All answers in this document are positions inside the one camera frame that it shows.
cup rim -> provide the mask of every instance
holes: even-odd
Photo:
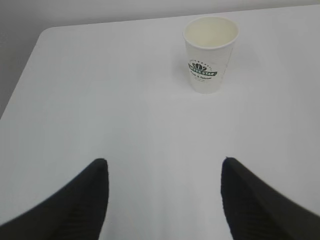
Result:
[[[237,31],[236,36],[235,36],[231,41],[229,41],[229,42],[227,42],[227,43],[225,43],[225,44],[223,44],[223,45],[213,46],[213,47],[212,47],[212,46],[211,46],[211,47],[210,47],[210,46],[209,46],[209,47],[208,47],[208,46],[199,46],[199,45],[196,45],[196,44],[190,42],[190,41],[186,38],[186,30],[187,30],[187,27],[188,27],[190,24],[192,24],[192,23],[194,23],[194,22],[196,22],[196,21],[198,21],[198,20],[200,20],[200,19],[206,19],[206,18],[210,18],[210,19],[212,19],[212,18],[215,18],[215,19],[224,19],[224,20],[227,20],[228,22],[234,24],[235,27],[236,27],[236,31]],[[238,38],[238,36],[239,36],[239,28],[238,28],[238,25],[237,25],[234,21],[230,20],[229,18],[223,17],[223,16],[201,16],[201,17],[198,17],[198,18],[193,19],[192,21],[190,21],[190,22],[184,27],[184,30],[183,30],[182,35],[183,35],[184,40],[185,40],[188,44],[190,44],[191,46],[193,46],[194,48],[202,49],[202,50],[216,50],[216,49],[222,49],[222,48],[224,48],[224,47],[227,47],[227,46],[233,44],[233,43],[236,41],[236,39]]]

cup logo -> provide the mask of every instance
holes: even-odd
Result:
[[[217,71],[212,70],[210,65],[202,61],[191,60],[188,65],[191,74],[200,81],[210,80],[218,74]]]

table surface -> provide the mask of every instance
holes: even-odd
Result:
[[[215,14],[238,23],[222,88],[195,92],[182,31],[199,16],[45,30],[0,120],[0,223],[95,158],[105,240],[231,240],[226,156],[320,214],[320,5]]]

paper cup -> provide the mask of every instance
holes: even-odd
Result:
[[[190,82],[195,91],[211,94],[219,89],[238,33],[233,21],[218,16],[201,17],[185,27]]]

green logo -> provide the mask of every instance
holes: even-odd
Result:
[[[215,76],[218,73],[217,71],[206,71],[207,67],[202,66],[200,63],[193,62],[192,65],[190,63],[188,65],[191,71],[204,76]]]

